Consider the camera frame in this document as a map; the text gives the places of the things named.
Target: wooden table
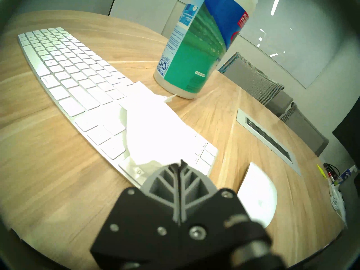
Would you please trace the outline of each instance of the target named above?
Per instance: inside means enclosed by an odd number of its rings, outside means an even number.
[[[17,34],[63,27],[111,65],[153,92],[170,95],[153,73],[167,39],[104,15],[42,11],[13,17],[0,42],[1,216],[21,238],[71,269],[98,269],[89,249],[114,202],[131,184],[76,131],[42,89]],[[215,145],[218,188],[238,191],[253,161],[275,184],[278,204],[266,228],[272,250],[290,266],[324,247],[343,228],[321,164],[308,146],[257,100],[215,71],[199,97],[169,106]],[[236,122],[252,116],[295,155],[302,176]]]

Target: gray chair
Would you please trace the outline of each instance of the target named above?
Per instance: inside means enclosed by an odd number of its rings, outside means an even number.
[[[277,117],[280,117],[285,113],[293,100],[284,90],[281,90],[265,107]]]
[[[320,156],[329,144],[329,140],[309,122],[294,102],[291,104],[291,108],[281,118],[281,121],[292,129],[317,156]]]
[[[284,85],[271,80],[242,57],[239,52],[231,56],[219,69],[219,72],[247,91],[263,105],[267,105],[284,88]]]

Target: white wall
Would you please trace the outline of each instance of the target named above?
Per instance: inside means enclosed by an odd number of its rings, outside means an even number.
[[[329,139],[328,146],[320,155],[321,161],[333,164],[340,171],[354,164],[332,131],[360,96],[360,41],[356,34],[350,31],[346,34],[337,54],[307,89],[241,36],[236,37],[217,69],[235,52],[239,52],[271,79],[283,84],[284,91],[294,98],[300,111]]]

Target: gray plastic part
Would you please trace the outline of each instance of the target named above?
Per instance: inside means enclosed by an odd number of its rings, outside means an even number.
[[[217,188],[198,170],[182,161],[160,168],[149,176],[140,189],[146,196],[173,209],[173,221],[185,222]]]

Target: screw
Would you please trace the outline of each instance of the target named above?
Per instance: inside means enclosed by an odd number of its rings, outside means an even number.
[[[225,198],[233,198],[233,194],[231,192],[228,192],[227,190],[223,191],[221,195]]]
[[[159,226],[158,227],[158,234],[160,236],[165,236],[167,234],[167,231],[166,231],[166,228],[162,227],[162,226]]]
[[[110,230],[112,232],[117,232],[117,231],[119,231],[119,227],[117,224],[110,224]]]
[[[206,237],[206,230],[201,226],[193,226],[189,230],[189,235],[194,240],[204,240]]]

